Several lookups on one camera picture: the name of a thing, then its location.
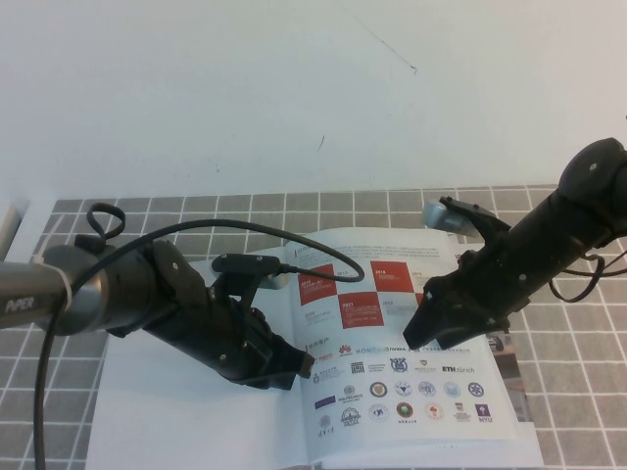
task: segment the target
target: open book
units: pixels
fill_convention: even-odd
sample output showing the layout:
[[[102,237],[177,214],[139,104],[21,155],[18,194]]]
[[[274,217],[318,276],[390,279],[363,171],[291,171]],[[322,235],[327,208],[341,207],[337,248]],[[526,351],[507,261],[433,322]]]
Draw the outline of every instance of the open book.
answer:
[[[316,358],[311,379],[297,378],[289,392],[249,389],[146,333],[112,338],[87,469],[542,465],[533,425],[519,425],[485,337],[417,352],[403,339],[424,283],[457,267],[446,234],[346,228],[311,238],[359,262],[365,279],[290,276],[253,303]],[[350,274],[294,243],[263,253]],[[208,262],[194,267],[213,282]]]

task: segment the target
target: white paper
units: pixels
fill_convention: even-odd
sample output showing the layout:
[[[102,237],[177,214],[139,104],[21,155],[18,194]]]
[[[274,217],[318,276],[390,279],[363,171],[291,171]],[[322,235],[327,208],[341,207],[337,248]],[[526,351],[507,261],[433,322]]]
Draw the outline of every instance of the white paper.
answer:
[[[286,289],[260,290],[253,305],[293,342]],[[109,340],[86,468],[275,470],[306,462],[305,441],[298,381],[289,392],[233,385],[141,331]]]
[[[424,282],[457,267],[446,234],[352,228],[312,238],[348,254],[366,273],[360,283],[335,287],[306,278],[291,283],[296,346],[318,358],[313,378],[303,381],[313,461],[390,445],[517,437],[515,416],[484,338],[448,351],[434,343],[410,352],[402,336]],[[336,274],[349,273],[340,261],[300,245],[288,244],[286,252],[288,262],[299,267],[331,263]],[[395,284],[382,287],[392,269],[400,273]],[[404,292],[389,292],[394,289]],[[384,397],[370,391],[379,383],[387,388]],[[479,392],[473,396],[470,388]],[[397,410],[407,404],[411,416],[403,417]]]

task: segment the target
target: tiled surface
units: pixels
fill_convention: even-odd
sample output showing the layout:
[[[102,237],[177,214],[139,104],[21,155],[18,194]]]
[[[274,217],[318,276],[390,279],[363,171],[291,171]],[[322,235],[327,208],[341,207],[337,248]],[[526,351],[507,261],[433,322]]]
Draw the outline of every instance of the tiled surface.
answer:
[[[342,226],[422,226],[424,201],[452,196],[479,204],[515,223],[552,190],[460,188],[310,194],[265,194],[200,198],[122,199],[125,233],[116,245],[181,220],[251,220],[297,233]],[[51,244],[64,244],[87,231],[90,202],[60,201],[47,225],[63,213]],[[224,252],[279,246],[266,235],[219,228],[196,229],[170,237],[190,259],[211,259]],[[615,243],[602,250],[611,258],[623,250]],[[579,263],[580,268],[590,268]],[[558,288],[575,294],[585,281],[559,276]],[[627,469],[627,287],[624,279],[603,280],[592,297],[577,305],[558,301],[543,289],[523,312],[514,314],[514,336],[529,407],[550,468]],[[43,335],[37,329],[0,331],[0,470],[33,468],[32,387]],[[46,393],[49,468],[84,468],[106,335],[60,338],[53,348]]]

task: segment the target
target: white wall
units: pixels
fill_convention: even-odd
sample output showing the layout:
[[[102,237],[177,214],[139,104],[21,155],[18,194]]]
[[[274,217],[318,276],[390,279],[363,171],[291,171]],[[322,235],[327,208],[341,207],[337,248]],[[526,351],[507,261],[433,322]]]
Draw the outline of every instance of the white wall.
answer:
[[[627,143],[626,20],[624,0],[4,0],[0,195],[555,181]]]

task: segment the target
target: red square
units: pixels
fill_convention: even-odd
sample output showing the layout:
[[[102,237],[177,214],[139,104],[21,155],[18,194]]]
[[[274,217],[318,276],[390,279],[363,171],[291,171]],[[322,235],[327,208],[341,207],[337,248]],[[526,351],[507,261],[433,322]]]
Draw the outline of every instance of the red square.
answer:
[[[312,271],[332,275],[333,264],[315,267]],[[301,291],[301,306],[325,297],[337,296],[335,281],[320,279],[319,277],[309,276],[309,274],[298,275],[298,286]]]
[[[383,314],[376,292],[340,294],[338,299],[344,329],[383,326]]]
[[[378,292],[413,292],[408,264],[402,261],[371,261]]]

